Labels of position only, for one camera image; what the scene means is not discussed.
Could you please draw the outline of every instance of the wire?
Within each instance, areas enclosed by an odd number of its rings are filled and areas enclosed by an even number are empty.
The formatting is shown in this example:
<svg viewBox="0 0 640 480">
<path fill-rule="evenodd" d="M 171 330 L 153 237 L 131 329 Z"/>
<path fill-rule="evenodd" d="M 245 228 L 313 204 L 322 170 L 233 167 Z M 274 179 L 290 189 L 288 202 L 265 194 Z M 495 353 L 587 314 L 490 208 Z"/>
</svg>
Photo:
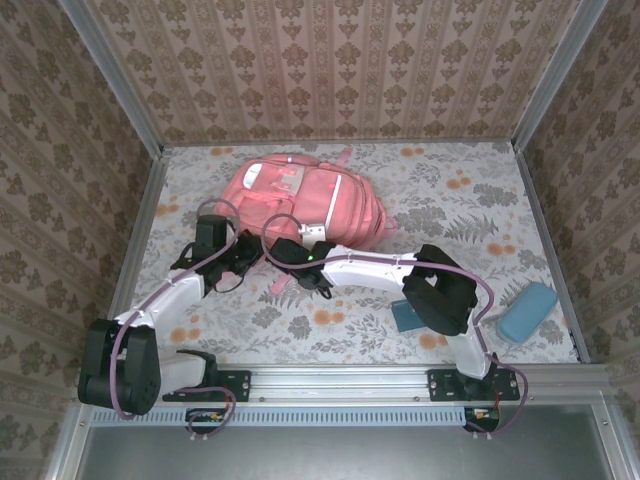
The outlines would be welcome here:
<svg viewBox="0 0 640 480">
<path fill-rule="evenodd" d="M 222 202 L 225 205 L 227 205 L 233 211 L 233 214 L 235 215 L 237 222 L 238 223 L 240 222 L 240 212 L 238 212 L 238 209 L 231 202 L 224 200 L 223 198 L 217 198 L 217 197 L 210 198 L 202 202 L 198 207 L 197 215 L 198 216 L 200 215 L 200 212 L 202 211 L 202 208 L 204 206 L 209 205 L 211 203 L 216 203 L 216 202 Z M 170 281 L 167 281 L 166 283 L 164 283 L 160 288 L 158 288 L 158 290 L 152 293 L 139 307 L 137 307 L 136 311 L 132 313 L 129 319 L 126 322 L 124 322 L 120 327 L 120 330 L 118 331 L 118 334 L 116 335 L 116 338 L 113 342 L 113 349 L 111 350 L 111 359 L 109 363 L 109 395 L 111 397 L 111 406 L 115 410 L 118 417 L 120 417 L 121 419 L 133 420 L 136 417 L 136 415 L 125 413 L 124 410 L 122 410 L 122 407 L 120 406 L 120 402 L 118 401 L 118 394 L 116 390 L 116 371 L 118 366 L 118 355 L 120 353 L 122 340 L 124 339 L 124 335 L 127 332 L 127 329 L 131 326 L 133 322 L 135 322 L 138 318 L 144 315 L 144 312 L 149 308 L 151 308 L 154 302 L 156 302 L 156 300 L 158 300 L 164 292 L 166 292 L 169 288 L 171 288 L 171 285 L 173 285 L 174 283 L 180 282 L 185 277 L 189 276 L 190 274 L 192 274 L 199 268 L 203 267 L 204 265 L 207 265 L 208 263 L 214 261 L 216 258 L 220 257 L 227 250 L 229 250 L 238 239 L 238 230 L 239 229 L 234 229 L 233 237 L 231 238 L 231 241 L 228 242 L 224 247 L 222 247 L 216 253 L 205 258 L 204 260 L 192 266 L 188 270 L 185 270 L 184 272 L 179 273 L 178 275 L 173 277 Z"/>
<path fill-rule="evenodd" d="M 271 222 L 273 222 L 278 218 L 288 218 L 298 226 L 298 229 L 302 228 L 302 224 L 300 223 L 300 221 L 298 221 L 297 218 L 295 218 L 293 215 L 290 215 L 288 213 L 277 213 L 276 215 L 273 215 L 272 217 L 268 218 L 265 221 L 262 227 L 262 233 L 260 235 L 260 243 L 262 244 L 262 250 L 264 251 L 265 256 L 269 259 L 271 263 L 273 263 L 278 267 L 286 268 L 288 270 L 301 270 L 303 268 L 316 267 L 316 266 L 325 265 L 327 263 L 337 262 L 341 260 L 350 260 L 350 261 L 357 260 L 362 262 L 379 263 L 379 264 L 386 264 L 386 265 L 423 267 L 423 268 L 429 268 L 433 270 L 442 270 L 445 272 L 457 273 L 458 275 L 462 275 L 464 277 L 467 277 L 475 281 L 482 288 L 484 288 L 489 298 L 484 308 L 480 311 L 480 313 L 478 313 L 478 315 L 475 316 L 475 318 L 471 322 L 473 325 L 473 329 L 476 333 L 476 336 L 478 337 L 478 342 L 480 343 L 480 347 L 482 348 L 482 351 L 484 352 L 484 355 L 487 357 L 487 359 L 489 359 L 491 362 L 495 363 L 499 367 L 506 368 L 508 370 L 515 372 L 517 375 L 520 375 L 523 382 L 523 394 L 522 394 L 522 397 L 520 398 L 520 404 L 518 405 L 518 410 L 516 411 L 514 416 L 511 418 L 511 420 L 507 422 L 506 425 L 491 432 L 491 435 L 497 435 L 501 432 L 504 432 L 507 428 L 513 425 L 513 422 L 520 416 L 520 413 L 524 408 L 525 402 L 527 401 L 527 395 L 529 393 L 529 382 L 527 380 L 527 377 L 521 370 L 517 369 L 512 365 L 507 365 L 505 363 L 502 363 L 498 359 L 494 358 L 487 348 L 487 343 L 484 339 L 484 336 L 482 335 L 482 331 L 480 331 L 479 324 L 480 324 L 480 320 L 482 320 L 482 318 L 491 310 L 491 307 L 493 306 L 493 303 L 495 300 L 495 295 L 493 293 L 493 290 L 491 289 L 491 287 L 486 281 L 484 281 L 482 278 L 480 278 L 478 275 L 474 273 L 471 273 L 462 268 L 453 267 L 450 265 L 443 265 L 440 263 L 431 263 L 431 262 L 422 262 L 419 260 L 394 260 L 394 259 L 388 259 L 383 257 L 370 257 L 365 255 L 337 255 L 335 257 L 324 258 L 321 260 L 315 260 L 312 262 L 298 264 L 298 265 L 283 263 L 278 259 L 276 259 L 275 257 L 273 257 L 273 255 L 271 255 L 266 242 L 267 227 Z M 477 428 L 480 432 L 486 433 L 487 436 L 490 435 L 489 432 L 485 432 L 482 428 L 478 427 L 477 425 L 475 424 L 471 424 L 471 425 Z"/>
<path fill-rule="evenodd" d="M 229 390 L 226 387 L 194 387 L 194 388 L 181 388 L 180 390 L 176 390 L 176 392 L 178 393 L 205 393 L 205 392 L 222 392 L 225 394 L 225 397 L 230 397 L 231 398 L 231 410 L 228 411 L 228 413 L 225 415 L 224 419 L 222 420 L 222 422 L 220 422 L 220 425 L 218 425 L 216 427 L 216 429 L 211 432 L 211 433 L 207 433 L 207 434 L 200 434 L 200 433 L 196 433 L 193 430 L 193 421 L 198 418 L 198 417 L 202 417 L 203 415 L 210 415 L 211 412 L 210 411 L 201 411 L 201 412 L 195 412 L 193 413 L 190 417 L 189 417 L 189 422 L 187 423 L 187 430 L 189 431 L 189 433 L 191 434 L 191 439 L 195 439 L 195 438 L 202 438 L 203 440 L 206 440 L 208 437 L 213 437 L 215 435 L 219 435 L 220 432 L 222 432 L 222 430 L 225 429 L 225 427 L 227 426 L 227 424 L 233 419 L 233 415 L 235 414 L 236 411 L 236 406 L 238 404 L 237 400 L 236 400 L 236 396 L 235 394 Z"/>
<path fill-rule="evenodd" d="M 231 287 L 230 289 L 220 291 L 220 290 L 218 290 L 218 289 L 216 288 L 216 286 L 214 285 L 214 286 L 213 286 L 213 291 L 214 291 L 214 292 L 216 292 L 216 293 L 229 293 L 229 292 L 233 292 L 236 288 L 238 288 L 238 287 L 239 287 L 240 285 L 242 285 L 243 283 L 244 283 L 244 275 L 243 275 L 242 277 L 240 277 L 240 281 L 239 281 L 236 285 L 234 285 L 233 287 Z"/>
</svg>

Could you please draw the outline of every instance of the gray floor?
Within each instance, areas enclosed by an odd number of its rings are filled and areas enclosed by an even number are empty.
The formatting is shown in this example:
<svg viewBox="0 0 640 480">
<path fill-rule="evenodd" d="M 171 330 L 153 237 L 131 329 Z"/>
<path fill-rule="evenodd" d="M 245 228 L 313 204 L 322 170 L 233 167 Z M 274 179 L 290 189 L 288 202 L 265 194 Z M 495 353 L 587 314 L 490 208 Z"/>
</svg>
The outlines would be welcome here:
<svg viewBox="0 0 640 480">
<path fill-rule="evenodd" d="M 529 407 L 490 441 L 435 427 L 238 427 L 206 442 L 178 428 L 94 428 L 79 478 L 610 479 L 590 412 Z"/>
</svg>

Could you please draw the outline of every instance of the damask wallpaper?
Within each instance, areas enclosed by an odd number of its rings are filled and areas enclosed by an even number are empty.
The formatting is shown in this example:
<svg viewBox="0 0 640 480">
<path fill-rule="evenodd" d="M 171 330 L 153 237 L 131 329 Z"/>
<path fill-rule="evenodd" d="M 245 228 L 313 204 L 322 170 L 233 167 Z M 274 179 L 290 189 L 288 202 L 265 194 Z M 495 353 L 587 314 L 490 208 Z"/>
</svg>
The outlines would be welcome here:
<svg viewBox="0 0 640 480">
<path fill-rule="evenodd" d="M 38 478 L 149 169 L 55 1 L 0 2 L 0 478 Z"/>
<path fill-rule="evenodd" d="M 640 446 L 640 1 L 609 1 L 525 154 L 590 353 Z"/>
<path fill-rule="evenodd" d="M 579 0 L 89 0 L 166 144 L 507 138 Z"/>
</svg>

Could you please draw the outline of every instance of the floral mat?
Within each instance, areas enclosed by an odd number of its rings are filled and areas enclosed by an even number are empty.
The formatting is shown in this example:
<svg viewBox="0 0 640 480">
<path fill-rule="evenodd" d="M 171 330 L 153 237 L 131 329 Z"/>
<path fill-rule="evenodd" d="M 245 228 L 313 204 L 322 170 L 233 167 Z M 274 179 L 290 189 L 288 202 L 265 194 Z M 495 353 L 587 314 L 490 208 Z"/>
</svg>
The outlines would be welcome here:
<svg viewBox="0 0 640 480">
<path fill-rule="evenodd" d="M 193 241 L 195 210 L 219 195 L 245 161 L 268 153 L 307 153 L 334 161 L 345 145 L 256 145 L 175 148 L 150 232 L 135 300 L 165 278 Z M 553 280 L 518 166 L 508 143 L 356 144 L 347 168 L 367 176 L 399 231 L 376 251 L 407 253 L 431 243 L 463 268 L 484 277 L 496 304 L 482 324 L 489 346 L 517 363 L 576 362 L 559 304 L 529 341 L 508 345 L 496 322 L 529 282 Z M 260 262 L 244 284 L 211 292 L 167 328 L 160 345 L 195 348 L 222 363 L 435 364 L 451 363 L 446 337 L 428 328 L 399 333 L 391 314 L 397 294 L 345 287 L 333 298 L 290 282 L 275 295 L 279 272 Z M 233 286 L 236 278 L 221 288 Z M 486 295 L 478 288 L 480 305 Z"/>
</svg>

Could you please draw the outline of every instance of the light blue object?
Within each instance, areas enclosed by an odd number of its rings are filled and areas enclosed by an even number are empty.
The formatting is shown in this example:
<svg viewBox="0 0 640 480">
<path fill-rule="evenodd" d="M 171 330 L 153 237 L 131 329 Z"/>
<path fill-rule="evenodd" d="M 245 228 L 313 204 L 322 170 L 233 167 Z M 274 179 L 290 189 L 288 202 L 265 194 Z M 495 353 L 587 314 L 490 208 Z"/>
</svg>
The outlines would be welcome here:
<svg viewBox="0 0 640 480">
<path fill-rule="evenodd" d="M 511 343 L 526 342 L 549 316 L 558 294 L 544 283 L 527 286 L 498 322 L 498 335 Z"/>
</svg>

